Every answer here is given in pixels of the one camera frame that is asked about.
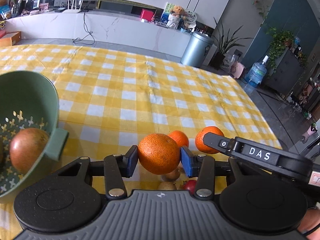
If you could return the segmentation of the person's right hand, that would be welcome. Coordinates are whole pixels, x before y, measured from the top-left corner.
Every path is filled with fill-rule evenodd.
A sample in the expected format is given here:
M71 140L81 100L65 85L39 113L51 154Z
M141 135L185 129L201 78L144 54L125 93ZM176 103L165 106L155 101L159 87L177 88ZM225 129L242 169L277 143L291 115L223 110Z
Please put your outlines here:
M304 234L307 239L320 239L319 218L319 208L308 209L298 227L298 231Z

